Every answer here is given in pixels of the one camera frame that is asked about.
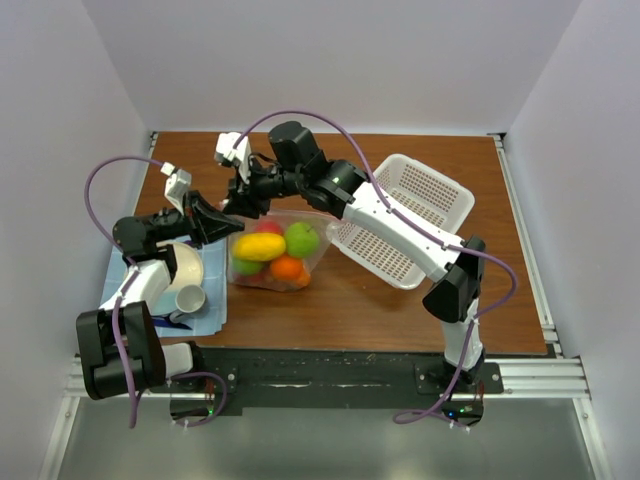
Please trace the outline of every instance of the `table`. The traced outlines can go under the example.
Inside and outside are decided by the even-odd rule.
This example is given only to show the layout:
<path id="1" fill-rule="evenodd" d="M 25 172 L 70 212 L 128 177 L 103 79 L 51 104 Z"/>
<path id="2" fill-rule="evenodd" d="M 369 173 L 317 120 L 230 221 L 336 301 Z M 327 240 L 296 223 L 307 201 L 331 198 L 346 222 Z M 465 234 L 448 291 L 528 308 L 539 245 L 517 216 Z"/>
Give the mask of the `table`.
<path id="1" fill-rule="evenodd" d="M 315 135 L 327 158 L 357 162 L 339 135 Z M 214 161 L 218 133 L 162 132 L 153 157 L 193 175 L 194 189 L 212 204 L 226 196 L 232 171 Z M 355 135 L 376 168 L 388 155 L 421 160 L 471 190 L 476 203 L 458 234 L 482 237 L 487 250 L 516 271 L 520 288 L 503 307 L 482 317 L 481 338 L 489 353 L 546 353 L 520 241 L 495 144 L 490 137 Z M 264 133 L 250 135 L 254 151 L 271 155 Z M 136 214 L 169 206 L 159 169 L 147 172 Z M 272 202 L 273 208 L 310 210 L 301 198 Z M 481 307 L 498 300 L 509 277 L 487 266 Z M 228 322 L 199 345 L 233 347 L 434 351 L 444 348 L 439 322 L 422 307 L 430 282 L 411 291 L 396 290 L 331 246 L 313 272 L 312 284 L 294 293 L 276 293 L 229 285 Z"/>

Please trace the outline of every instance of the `blue mat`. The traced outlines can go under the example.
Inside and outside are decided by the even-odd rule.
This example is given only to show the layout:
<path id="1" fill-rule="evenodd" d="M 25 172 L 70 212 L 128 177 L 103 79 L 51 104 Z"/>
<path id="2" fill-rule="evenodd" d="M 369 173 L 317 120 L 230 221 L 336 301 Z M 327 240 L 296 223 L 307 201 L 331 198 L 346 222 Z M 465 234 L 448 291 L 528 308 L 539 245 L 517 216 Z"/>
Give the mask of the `blue mat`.
<path id="1" fill-rule="evenodd" d="M 188 237 L 177 239 L 178 241 L 188 240 Z M 202 288 L 207 293 L 208 309 L 204 314 L 197 317 L 184 317 L 180 319 L 191 327 L 191 331 L 177 330 L 173 328 L 156 327 L 159 337 L 200 337 L 213 335 L 222 329 L 222 325 L 227 322 L 227 278 L 226 278 L 226 241 L 220 240 L 210 245 L 205 245 L 198 250 L 198 255 L 204 265 L 204 280 Z M 120 251 L 113 248 L 107 277 L 105 278 L 102 298 L 100 303 L 107 301 L 118 290 L 125 274 L 125 264 L 122 261 Z M 158 303 L 153 307 L 151 313 L 162 315 L 175 310 L 175 298 L 177 292 L 164 293 Z"/>

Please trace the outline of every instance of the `perforated basket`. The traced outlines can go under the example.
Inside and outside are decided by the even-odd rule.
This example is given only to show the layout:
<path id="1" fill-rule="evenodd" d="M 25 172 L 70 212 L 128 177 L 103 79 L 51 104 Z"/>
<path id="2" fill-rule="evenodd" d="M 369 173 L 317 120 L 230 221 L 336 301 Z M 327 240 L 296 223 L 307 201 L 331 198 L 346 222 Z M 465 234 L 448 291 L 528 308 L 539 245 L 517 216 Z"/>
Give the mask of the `perforated basket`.
<path id="1" fill-rule="evenodd" d="M 471 211 L 473 194 L 458 182 L 405 155 L 389 156 L 374 172 L 383 190 L 437 227 L 456 233 Z M 410 290 L 425 274 L 404 254 L 352 223 L 328 229 L 331 243 L 390 285 Z"/>

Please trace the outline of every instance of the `wall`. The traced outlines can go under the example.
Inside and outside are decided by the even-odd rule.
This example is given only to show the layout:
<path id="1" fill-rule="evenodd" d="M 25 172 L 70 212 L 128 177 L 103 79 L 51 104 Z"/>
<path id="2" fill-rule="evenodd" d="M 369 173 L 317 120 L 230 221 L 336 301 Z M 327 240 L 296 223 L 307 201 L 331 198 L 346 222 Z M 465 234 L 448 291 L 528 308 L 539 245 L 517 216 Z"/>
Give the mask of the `wall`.
<path id="1" fill-rule="evenodd" d="M 0 478 L 27 479 L 77 351 L 75 318 L 96 306 L 105 272 L 84 180 L 104 157 L 141 153 L 145 129 L 79 0 L 4 0 L 0 39 Z M 139 171 L 97 178 L 106 222 Z"/>
<path id="2" fill-rule="evenodd" d="M 511 125 L 579 0 L 84 3 L 154 129 L 295 106 L 354 131 L 485 134 Z"/>
<path id="3" fill-rule="evenodd" d="M 584 0 L 507 135 L 560 339 L 618 479 L 640 469 L 640 4 Z"/>

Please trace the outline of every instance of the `plastic bag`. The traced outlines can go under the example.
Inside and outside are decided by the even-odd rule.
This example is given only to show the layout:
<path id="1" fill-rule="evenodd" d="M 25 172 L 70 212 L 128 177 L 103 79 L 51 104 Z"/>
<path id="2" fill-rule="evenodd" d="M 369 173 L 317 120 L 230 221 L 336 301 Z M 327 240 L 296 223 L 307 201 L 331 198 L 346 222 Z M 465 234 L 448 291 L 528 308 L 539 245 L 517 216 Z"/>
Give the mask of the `plastic bag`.
<path id="1" fill-rule="evenodd" d="M 312 272 L 331 241 L 333 217 L 321 213 L 272 210 L 242 219 L 245 230 L 228 237 L 227 280 L 236 285 L 289 292 L 311 283 Z"/>

